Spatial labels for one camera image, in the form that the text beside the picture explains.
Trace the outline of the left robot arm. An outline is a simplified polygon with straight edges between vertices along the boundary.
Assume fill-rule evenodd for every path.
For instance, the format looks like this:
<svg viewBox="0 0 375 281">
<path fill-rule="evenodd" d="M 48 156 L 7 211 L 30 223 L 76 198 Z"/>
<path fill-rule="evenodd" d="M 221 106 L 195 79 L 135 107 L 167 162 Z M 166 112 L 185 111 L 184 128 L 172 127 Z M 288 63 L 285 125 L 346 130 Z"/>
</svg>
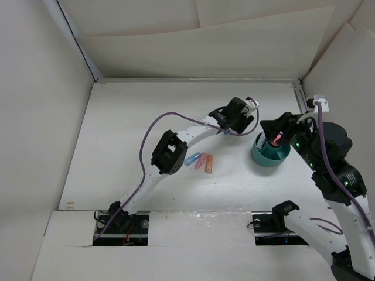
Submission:
<svg viewBox="0 0 375 281">
<path fill-rule="evenodd" d="M 142 157 L 146 139 L 156 123 L 169 115 L 193 122 L 193 125 L 178 132 L 172 130 L 164 132 L 151 154 L 150 165 L 146 167 Z M 163 179 L 180 170 L 189 148 L 220 133 L 232 136 L 249 135 L 254 130 L 246 132 L 247 127 L 252 121 L 258 123 L 259 120 L 259 103 L 251 97 L 244 100 L 234 97 L 226 106 L 213 110 L 201 120 L 195 120 L 177 112 L 166 112 L 157 117 L 147 129 L 139 149 L 141 180 L 120 200 L 109 206 L 109 221 L 105 226 L 112 226 L 118 232 L 126 231 L 131 225 L 132 217 L 138 212 L 141 202 L 148 194 Z"/>
</svg>

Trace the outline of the pink correction tape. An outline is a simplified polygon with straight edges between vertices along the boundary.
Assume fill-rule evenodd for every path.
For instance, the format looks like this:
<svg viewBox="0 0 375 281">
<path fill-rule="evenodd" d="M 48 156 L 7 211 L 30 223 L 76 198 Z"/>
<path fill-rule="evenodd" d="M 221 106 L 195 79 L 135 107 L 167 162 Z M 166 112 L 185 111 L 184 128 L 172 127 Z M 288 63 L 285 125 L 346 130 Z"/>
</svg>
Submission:
<svg viewBox="0 0 375 281">
<path fill-rule="evenodd" d="M 200 155 L 199 159 L 197 160 L 197 162 L 195 164 L 195 169 L 196 170 L 199 170 L 203 166 L 203 164 L 205 163 L 207 157 L 208 157 L 207 153 L 202 153 Z"/>
</svg>

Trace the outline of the red cap pen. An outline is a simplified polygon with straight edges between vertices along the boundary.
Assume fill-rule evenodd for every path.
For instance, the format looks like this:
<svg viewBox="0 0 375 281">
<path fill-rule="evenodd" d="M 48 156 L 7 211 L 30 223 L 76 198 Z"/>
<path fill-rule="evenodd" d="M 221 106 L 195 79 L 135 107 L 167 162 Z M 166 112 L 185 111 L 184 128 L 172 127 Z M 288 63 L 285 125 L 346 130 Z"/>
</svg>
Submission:
<svg viewBox="0 0 375 281">
<path fill-rule="evenodd" d="M 266 137 L 265 137 L 265 133 L 262 132 L 262 133 L 259 135 L 258 141 L 256 142 L 256 147 L 257 147 L 258 149 L 261 149 L 261 148 L 264 146 L 266 140 L 267 140 L 267 139 L 266 139 Z"/>
</svg>

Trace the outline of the teal round organizer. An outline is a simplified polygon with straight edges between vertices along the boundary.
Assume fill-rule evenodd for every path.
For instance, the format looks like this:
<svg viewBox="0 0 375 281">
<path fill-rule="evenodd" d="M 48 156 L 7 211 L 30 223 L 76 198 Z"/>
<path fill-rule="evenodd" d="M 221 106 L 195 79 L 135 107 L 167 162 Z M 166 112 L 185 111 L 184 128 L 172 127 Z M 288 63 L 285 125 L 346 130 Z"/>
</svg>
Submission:
<svg viewBox="0 0 375 281">
<path fill-rule="evenodd" d="M 251 155 L 256 164 L 262 167 L 277 167 L 279 166 L 290 154 L 291 146 L 273 146 L 268 141 L 265 142 L 261 149 L 256 147 L 256 142 L 258 141 L 259 133 L 253 143 L 251 148 Z"/>
</svg>

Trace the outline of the blue correction tape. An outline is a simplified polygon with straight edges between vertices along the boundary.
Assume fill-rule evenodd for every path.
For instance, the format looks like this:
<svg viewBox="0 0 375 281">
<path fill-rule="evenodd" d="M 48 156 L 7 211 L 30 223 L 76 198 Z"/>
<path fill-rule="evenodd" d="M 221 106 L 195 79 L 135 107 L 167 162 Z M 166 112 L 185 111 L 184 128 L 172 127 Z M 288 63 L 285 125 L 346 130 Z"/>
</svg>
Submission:
<svg viewBox="0 0 375 281">
<path fill-rule="evenodd" d="M 200 152 L 198 152 L 198 153 L 195 153 L 194 155 L 189 156 L 188 158 L 186 158 L 184 160 L 184 164 L 186 166 L 190 166 L 192 163 L 194 163 L 195 161 L 197 161 L 201 157 L 201 155 L 202 154 Z"/>
</svg>

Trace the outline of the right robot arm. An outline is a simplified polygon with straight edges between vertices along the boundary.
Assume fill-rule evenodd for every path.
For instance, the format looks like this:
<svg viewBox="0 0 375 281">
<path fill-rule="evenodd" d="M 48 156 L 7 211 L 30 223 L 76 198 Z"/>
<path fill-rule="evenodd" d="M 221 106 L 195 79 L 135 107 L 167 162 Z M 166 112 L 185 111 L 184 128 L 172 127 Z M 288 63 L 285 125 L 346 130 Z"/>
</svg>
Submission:
<svg viewBox="0 0 375 281">
<path fill-rule="evenodd" d="M 323 121 L 322 114 L 302 120 L 290 112 L 260 125 L 268 141 L 291 145 L 313 171 L 312 180 L 346 241 L 334 241 L 290 200 L 272 208 L 266 225 L 299 235 L 324 258 L 336 280 L 374 280 L 374 225 L 362 175 L 345 159 L 352 147 L 345 129 Z"/>
</svg>

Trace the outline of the orange correction tape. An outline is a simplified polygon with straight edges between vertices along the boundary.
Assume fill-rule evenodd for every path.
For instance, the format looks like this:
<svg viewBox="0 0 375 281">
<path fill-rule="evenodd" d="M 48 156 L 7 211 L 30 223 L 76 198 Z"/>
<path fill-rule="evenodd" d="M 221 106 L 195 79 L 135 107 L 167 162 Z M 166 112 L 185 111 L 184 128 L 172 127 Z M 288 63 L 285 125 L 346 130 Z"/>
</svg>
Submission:
<svg viewBox="0 0 375 281">
<path fill-rule="evenodd" d="M 208 155 L 206 158 L 205 172 L 210 174 L 213 170 L 213 155 Z"/>
</svg>

